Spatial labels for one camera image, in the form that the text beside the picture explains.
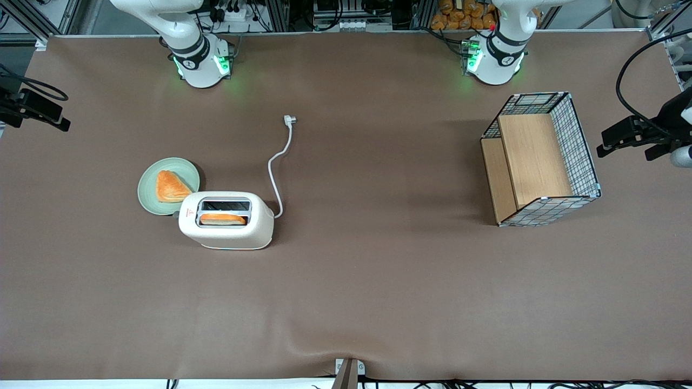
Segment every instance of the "pastry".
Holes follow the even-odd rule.
[[[205,213],[199,218],[204,226],[244,226],[248,222],[243,217],[229,213]]]
[[[481,19],[478,19],[477,17],[474,17],[471,19],[471,28],[474,30],[482,30],[483,29],[483,21]]]
[[[192,191],[170,170],[161,170],[156,176],[156,198],[162,203],[180,203]]]
[[[471,27],[471,18],[465,17],[459,22],[459,29],[468,30]]]
[[[538,10],[538,8],[534,8],[534,15],[536,16],[536,19],[537,19],[536,23],[540,26],[540,22],[541,22],[540,17],[542,16],[542,14]]]
[[[493,16],[493,14],[485,14],[483,16],[483,28],[488,30],[494,25],[495,25],[495,17]]]
[[[444,29],[444,18],[442,15],[437,14],[432,18],[430,22],[430,28],[433,30],[443,30]]]
[[[439,11],[445,15],[449,15],[450,12],[454,11],[452,0],[439,0],[437,5],[439,6]]]
[[[452,11],[452,13],[449,14],[449,21],[456,21],[457,23],[464,20],[466,15],[464,15],[464,11]]]
[[[464,2],[464,13],[471,17],[481,17],[483,15],[483,5],[474,0]]]

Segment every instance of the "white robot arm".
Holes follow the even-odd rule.
[[[188,84],[208,88],[230,75],[232,57],[228,42],[213,34],[203,34],[192,15],[203,0],[111,0],[151,26],[173,52],[178,72]]]
[[[524,47],[538,25],[533,9],[572,0],[493,0],[500,17],[495,30],[471,38],[467,71],[490,85],[508,82],[524,57]]]

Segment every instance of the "cable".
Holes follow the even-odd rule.
[[[233,50],[233,59],[235,59],[238,54],[240,54],[240,44],[243,43],[243,35],[240,35],[240,38],[238,38],[238,44],[235,45],[235,49]]]
[[[286,146],[284,147],[283,150],[280,152],[274,154],[273,157],[269,159],[269,162],[266,163],[267,170],[269,171],[269,179],[271,180],[271,185],[274,187],[274,194],[276,194],[276,200],[279,202],[279,213],[274,216],[274,219],[278,219],[281,217],[281,215],[284,214],[284,204],[281,201],[281,196],[279,195],[279,190],[276,187],[276,180],[274,179],[274,173],[271,171],[271,163],[274,162],[274,160],[283,155],[286,154],[287,151],[289,151],[289,146],[291,145],[291,139],[293,139],[293,123],[295,123],[295,118],[289,115],[284,116],[284,124],[286,124],[286,127],[289,128],[289,139],[286,141]]]
[[[658,130],[658,132],[660,132],[661,134],[663,134],[663,135],[665,135],[665,136],[667,136],[667,137],[669,137],[669,138],[675,138],[675,137],[674,137],[670,132],[668,132],[667,130],[663,129],[662,127],[660,127],[659,125],[657,125],[656,123],[654,123],[653,121],[651,121],[651,119],[649,119],[649,118],[647,118],[646,116],[644,116],[643,114],[639,113],[636,109],[634,109],[634,108],[627,102],[627,100],[625,100],[625,98],[622,96],[622,91],[620,90],[620,84],[622,83],[622,77],[625,75],[625,71],[626,71],[627,68],[630,66],[630,64],[632,63],[632,61],[634,61],[635,58],[637,58],[637,56],[638,56],[639,54],[642,54],[646,49],[648,49],[648,48],[650,48],[650,47],[652,47],[652,46],[655,46],[655,45],[657,45],[657,44],[659,44],[659,43],[661,43],[661,42],[665,42],[665,41],[667,41],[668,39],[673,39],[673,38],[676,38],[676,37],[679,37],[679,36],[682,36],[682,35],[685,35],[685,34],[689,34],[689,33],[692,33],[692,28],[687,28],[687,29],[685,29],[685,30],[677,31],[676,33],[667,35],[667,36],[665,36],[665,37],[660,37],[660,38],[658,38],[658,39],[654,39],[653,41],[651,41],[651,42],[645,44],[645,45],[642,46],[639,50],[635,51],[635,53],[632,54],[632,55],[627,59],[627,61],[625,61],[625,64],[622,66],[622,69],[620,69],[620,74],[617,75],[617,81],[615,82],[615,93],[617,94],[617,99],[620,100],[620,103],[621,103],[629,112],[632,112],[632,114],[634,114],[635,116],[638,116],[638,117],[639,117],[640,119],[642,119],[646,124],[648,124],[648,125],[650,125],[651,127],[655,128],[656,130]]]
[[[5,27],[7,26],[7,23],[8,23],[9,21],[10,21],[10,15],[9,15],[9,14],[6,14],[5,11],[2,11],[2,13],[0,14],[0,23],[2,23],[2,26],[0,26],[0,30],[2,30],[3,28],[5,28]]]
[[[632,19],[636,20],[647,20],[647,19],[653,19],[653,15],[649,16],[637,16],[637,15],[632,15],[629,12],[625,10],[625,8],[622,7],[622,4],[620,4],[620,0],[615,0],[615,3],[617,4],[617,7],[620,8],[620,11],[622,11],[623,14],[625,14],[628,17],[631,17]]]
[[[668,27],[669,27],[671,24],[673,24],[673,22],[674,22],[680,15],[682,15],[682,14],[685,12],[685,10],[687,10],[687,8],[689,8],[690,5],[692,5],[692,3],[691,3],[689,0],[686,1],[685,7],[684,7],[683,9],[681,9],[680,12],[678,12],[674,17],[672,17],[671,20],[669,20],[668,23],[666,23],[665,27],[661,28],[661,31],[667,30]],[[654,26],[653,26],[650,30],[651,30],[651,31],[656,30],[656,27],[657,27],[664,19],[665,19],[665,17],[662,17],[661,19],[659,19],[659,21],[657,21],[656,24],[654,24]]]
[[[58,101],[67,101],[69,97],[67,94],[60,89],[54,87],[53,85],[46,84],[45,82],[39,81],[39,80],[34,80],[33,78],[28,78],[28,77],[23,77],[19,74],[16,74],[15,72],[11,71],[10,69],[7,68],[7,66],[0,64],[0,69],[2,69],[5,73],[7,74],[2,74],[0,73],[0,77],[9,77],[9,78],[14,78],[16,80],[22,81],[24,84],[26,84],[27,87],[30,87],[34,91],[48,97],[52,98],[54,100]],[[54,91],[57,93],[57,95],[54,95],[52,93],[47,92],[45,89],[39,88],[39,86],[44,87],[48,90]]]
[[[428,33],[429,33],[430,35],[432,35],[433,37],[436,37],[437,39],[443,41],[444,44],[447,45],[447,48],[449,48],[449,50],[450,50],[452,53],[454,53],[454,54],[456,54],[456,55],[458,55],[458,56],[460,56],[460,57],[468,57],[468,56],[469,56],[469,55],[467,55],[467,54],[463,54],[463,53],[459,52],[459,51],[456,50],[454,47],[452,47],[452,44],[461,44],[462,41],[456,40],[456,39],[450,39],[450,38],[445,37],[445,36],[444,36],[444,33],[442,32],[442,30],[439,31],[439,34],[435,33],[435,31],[433,31],[433,30],[431,30],[431,29],[429,29],[429,28],[427,28],[427,27],[422,27],[422,26],[416,27],[416,28],[414,28],[414,30],[423,30],[423,31],[428,32]]]
[[[309,10],[309,6],[310,6],[310,3],[311,3],[311,0],[304,0],[304,1],[303,1],[303,10],[302,10],[303,21],[305,22],[305,24],[306,24],[308,27],[310,27],[310,29],[311,29],[312,31],[326,31],[326,30],[329,30],[330,28],[335,27],[337,24],[339,24],[339,22],[341,21],[341,17],[344,15],[344,6],[343,6],[343,3],[342,3],[342,0],[334,0],[334,1],[336,2],[335,7],[334,7],[334,20],[331,21],[331,23],[330,23],[327,27],[324,27],[324,28],[315,26],[315,25],[312,24],[312,22],[308,19],[308,16],[307,16],[307,15],[308,15],[308,12],[307,12],[307,10]]]
[[[267,26],[267,24],[264,22],[264,19],[262,18],[262,13],[260,12],[260,8],[257,6],[257,3],[255,1],[248,1],[248,5],[250,6],[250,9],[253,11],[253,14],[257,17],[257,21],[259,22],[259,25],[268,33],[271,32],[271,29]]]

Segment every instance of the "power cord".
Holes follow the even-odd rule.
[[[667,41],[668,39],[673,39],[673,38],[679,37],[679,36],[681,36],[681,35],[689,34],[689,33],[692,33],[692,28],[687,28],[687,29],[685,29],[685,30],[680,30],[680,31],[678,31],[678,32],[676,32],[676,33],[667,35],[667,36],[665,36],[665,37],[660,37],[660,38],[658,38],[658,39],[654,39],[653,41],[651,41],[651,42],[645,44],[645,45],[642,46],[639,50],[635,51],[635,53],[632,54],[632,55],[627,59],[627,61],[625,61],[625,64],[622,66],[622,69],[620,69],[620,74],[617,75],[617,81],[615,82],[615,93],[617,94],[617,99],[620,100],[620,103],[621,103],[629,112],[631,112],[633,115],[639,117],[639,118],[640,118],[642,121],[644,121],[646,124],[650,125],[652,128],[656,129],[658,132],[660,132],[661,134],[663,134],[663,135],[665,135],[665,136],[667,136],[667,137],[669,137],[669,138],[675,138],[675,137],[674,137],[670,132],[668,132],[667,130],[663,129],[662,127],[660,127],[659,125],[657,125],[656,123],[654,123],[653,121],[651,121],[651,119],[647,118],[646,116],[644,116],[643,114],[641,114],[640,112],[638,112],[636,109],[634,109],[634,107],[632,107],[632,106],[627,102],[627,100],[625,100],[625,98],[622,96],[622,90],[620,89],[620,86],[621,86],[621,83],[622,83],[622,77],[625,75],[625,71],[627,71],[627,68],[630,66],[630,64],[632,63],[632,61],[634,61],[635,58],[637,58],[637,56],[639,56],[639,54],[642,54],[646,49],[648,49],[648,48],[650,48],[650,47],[653,47],[653,46],[655,46],[655,45],[657,45],[657,44],[659,44],[659,43],[661,43],[661,42],[665,42],[665,41]],[[615,389],[615,388],[618,388],[619,386],[622,386],[622,385],[624,385],[624,383],[621,384],[621,385],[609,387],[609,388],[606,388],[606,389]]]
[[[273,157],[269,159],[269,162],[266,163],[267,170],[269,171],[269,179],[271,180],[271,185],[274,187],[274,194],[276,195],[276,200],[279,202],[279,213],[274,216],[274,219],[278,219],[281,217],[281,215],[284,214],[284,203],[281,201],[281,195],[279,195],[279,190],[276,187],[276,180],[274,179],[274,173],[271,171],[271,163],[274,162],[274,160],[281,156],[286,154],[287,151],[289,151],[289,146],[291,145],[291,139],[293,139],[293,124],[295,123],[295,116],[290,116],[290,115],[285,115],[284,116],[284,124],[286,127],[289,128],[289,139],[286,141],[286,146],[284,146],[284,149],[281,150],[280,152],[274,154]]]
[[[466,54],[461,53],[460,51],[456,50],[456,49],[452,46],[453,44],[461,44],[462,41],[461,41],[461,40],[456,40],[456,39],[450,39],[450,38],[445,37],[445,36],[444,36],[444,33],[442,32],[442,30],[440,30],[440,31],[439,31],[439,34],[437,34],[435,31],[433,31],[433,30],[431,30],[431,29],[429,29],[429,28],[427,28],[427,27],[422,27],[422,26],[420,26],[420,27],[416,27],[416,28],[413,28],[413,29],[414,29],[414,30],[426,31],[428,34],[432,35],[433,37],[435,37],[435,38],[437,38],[437,39],[443,41],[444,44],[447,45],[447,48],[449,48],[449,50],[450,50],[452,53],[454,53],[454,54],[456,54],[456,55],[458,55],[458,56],[460,56],[460,57],[469,57],[469,55],[466,55]]]
[[[36,92],[38,92],[38,93],[40,93],[40,94],[42,94],[48,98],[52,98],[52,99],[58,100],[58,101],[67,101],[69,99],[69,97],[67,96],[67,94],[65,92],[54,87],[53,85],[46,84],[45,82],[42,82],[39,80],[34,80],[33,78],[28,78],[28,77],[24,77],[24,76],[21,76],[19,74],[16,74],[15,72],[11,71],[10,69],[8,69],[7,66],[5,66],[3,64],[0,64],[0,69],[3,72],[5,72],[5,73],[0,73],[0,77],[9,77],[9,78],[14,78],[15,80],[21,81],[24,84],[26,84],[27,87],[30,87],[34,91],[36,91]],[[55,92],[56,94],[54,95],[52,93],[49,93],[45,89],[42,89],[42,88],[46,88],[50,91]]]
[[[253,14],[255,14],[255,18],[257,18],[256,21],[259,22],[259,24],[262,26],[262,28],[266,32],[270,33],[271,29],[269,28],[269,26],[264,21],[264,18],[262,18],[262,13],[260,12],[260,7],[257,6],[257,3],[255,3],[255,0],[248,1],[248,5],[250,6],[250,9],[253,11]]]
[[[617,7],[620,8],[620,11],[622,11],[622,13],[625,14],[625,16],[631,17],[632,19],[636,19],[636,20],[653,19],[656,15],[658,15],[661,12],[666,12],[669,10],[673,10],[673,11],[677,10],[678,8],[680,8],[680,6],[682,6],[685,3],[689,3],[689,2],[690,2],[690,0],[681,0],[681,1],[678,1],[676,3],[672,3],[672,4],[669,4],[667,6],[659,8],[653,14],[649,14],[647,16],[637,16],[637,15],[633,15],[633,14],[629,13],[625,8],[623,8],[622,4],[620,4],[620,0],[615,0],[615,4],[617,4]]]
[[[636,19],[636,20],[653,19],[653,15],[649,15],[649,16],[632,15],[631,13],[627,12],[627,10],[625,8],[623,8],[622,4],[620,4],[620,0],[615,0],[615,4],[617,4],[617,7],[620,8],[620,11],[622,11],[622,13],[625,14],[625,16],[631,17],[632,19]]]

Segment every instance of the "white power cord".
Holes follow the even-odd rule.
[[[289,146],[291,145],[291,139],[293,138],[293,123],[295,123],[295,116],[290,116],[290,115],[285,115],[284,116],[284,124],[286,124],[286,127],[289,128],[289,139],[286,142],[286,147],[284,147],[283,150],[280,152],[274,154],[273,157],[269,159],[269,162],[266,163],[266,168],[269,170],[269,179],[271,180],[271,185],[274,187],[274,193],[276,194],[276,199],[279,201],[279,213],[274,216],[274,219],[278,219],[281,217],[281,215],[284,214],[284,204],[281,201],[281,195],[279,195],[279,190],[276,188],[276,180],[274,180],[274,173],[271,171],[271,163],[274,162],[274,160],[283,154],[286,154],[287,151],[289,151]]]

